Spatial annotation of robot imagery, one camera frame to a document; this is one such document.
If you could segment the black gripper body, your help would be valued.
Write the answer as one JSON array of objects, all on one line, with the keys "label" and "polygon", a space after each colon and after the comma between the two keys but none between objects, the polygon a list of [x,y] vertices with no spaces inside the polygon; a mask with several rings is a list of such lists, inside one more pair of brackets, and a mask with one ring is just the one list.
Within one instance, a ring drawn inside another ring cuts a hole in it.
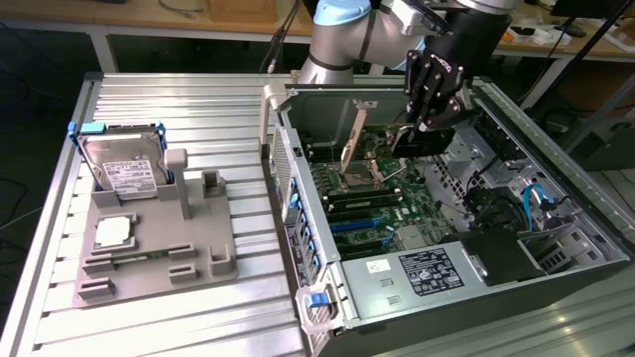
[{"label": "black gripper body", "polygon": [[466,70],[482,70],[510,26],[510,14],[495,15],[466,8],[448,10],[446,20],[452,35],[427,39],[426,48]]}]

